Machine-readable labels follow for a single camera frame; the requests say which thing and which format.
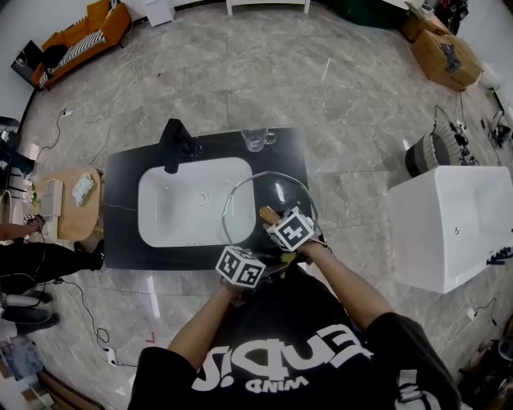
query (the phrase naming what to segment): wooden handle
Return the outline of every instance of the wooden handle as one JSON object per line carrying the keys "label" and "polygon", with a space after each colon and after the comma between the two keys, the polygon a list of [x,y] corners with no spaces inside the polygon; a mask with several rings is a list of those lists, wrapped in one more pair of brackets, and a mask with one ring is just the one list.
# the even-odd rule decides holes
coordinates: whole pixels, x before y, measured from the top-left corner
{"label": "wooden handle", "polygon": [[281,219],[280,216],[270,207],[260,208],[260,216],[265,222],[270,223],[271,225],[274,225]]}

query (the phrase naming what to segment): black device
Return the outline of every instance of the black device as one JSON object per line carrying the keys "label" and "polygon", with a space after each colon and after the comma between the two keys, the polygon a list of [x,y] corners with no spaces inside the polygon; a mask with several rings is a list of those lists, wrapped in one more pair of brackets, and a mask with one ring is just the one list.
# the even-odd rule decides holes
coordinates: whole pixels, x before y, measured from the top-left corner
{"label": "black device", "polygon": [[468,15],[468,0],[442,0],[434,9],[434,14],[456,35],[462,20]]}
{"label": "black device", "polygon": [[31,86],[38,89],[32,83],[32,75],[38,68],[39,63],[42,61],[42,51],[37,47],[34,42],[29,41],[27,45],[19,52],[14,62],[10,65],[21,78],[27,81]]}

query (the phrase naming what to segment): gray tile floor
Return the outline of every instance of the gray tile floor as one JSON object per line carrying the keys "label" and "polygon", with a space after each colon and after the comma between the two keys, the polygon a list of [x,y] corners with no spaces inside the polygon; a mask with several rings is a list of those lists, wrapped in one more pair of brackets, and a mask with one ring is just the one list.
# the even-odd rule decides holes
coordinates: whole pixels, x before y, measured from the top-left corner
{"label": "gray tile floor", "polygon": [[[499,331],[483,312],[464,336],[446,340],[453,319],[464,320],[461,307],[483,305],[498,290],[503,297],[495,318],[505,320],[513,308],[509,267],[488,269],[448,295],[393,279],[383,196],[408,178],[405,146],[430,131],[434,105],[461,118],[458,94],[425,79],[400,34],[355,26],[313,4],[309,15],[301,8],[253,6],[236,8],[233,18],[222,5],[202,6],[178,12],[170,24],[138,26],[129,36],[124,50],[99,56],[37,95],[26,147],[54,141],[63,108],[83,108],[84,120],[100,120],[60,119],[59,144],[41,155],[36,174],[91,161],[109,127],[108,144],[93,162],[100,169],[109,154],[157,142],[171,117],[194,135],[300,127],[311,192],[337,256],[424,326],[454,374],[484,337]],[[493,107],[476,86],[463,101],[473,150],[482,165],[495,165],[479,125]],[[505,160],[509,166],[511,157]],[[83,286],[96,325],[109,330],[109,344],[125,364],[136,363],[152,333],[156,344],[167,346],[217,286],[211,271],[103,269],[68,279]],[[61,324],[34,335],[45,364],[108,408],[126,408],[135,369],[106,363],[79,291],[67,286],[49,286]]]}

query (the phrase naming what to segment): clear glass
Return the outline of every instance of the clear glass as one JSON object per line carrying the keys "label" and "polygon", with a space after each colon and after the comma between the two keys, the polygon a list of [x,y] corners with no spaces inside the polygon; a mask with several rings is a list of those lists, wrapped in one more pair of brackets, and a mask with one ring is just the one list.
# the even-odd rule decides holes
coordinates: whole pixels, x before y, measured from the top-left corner
{"label": "clear glass", "polygon": [[251,152],[259,152],[264,149],[264,145],[276,142],[276,136],[273,132],[269,132],[267,128],[258,130],[242,130],[242,137],[246,142],[246,147]]}

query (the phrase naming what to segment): orange sofa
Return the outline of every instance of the orange sofa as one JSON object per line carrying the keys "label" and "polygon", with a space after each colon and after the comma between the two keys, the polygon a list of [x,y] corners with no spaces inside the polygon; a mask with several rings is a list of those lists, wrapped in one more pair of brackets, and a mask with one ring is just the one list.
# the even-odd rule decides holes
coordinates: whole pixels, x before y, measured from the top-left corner
{"label": "orange sofa", "polygon": [[78,20],[65,31],[54,33],[43,45],[43,51],[50,46],[63,44],[68,47],[64,57],[55,69],[49,69],[47,77],[43,64],[32,76],[32,82],[39,88],[48,88],[72,68],[92,56],[116,46],[131,24],[127,7],[119,2],[111,8],[109,0],[87,6],[87,16]]}

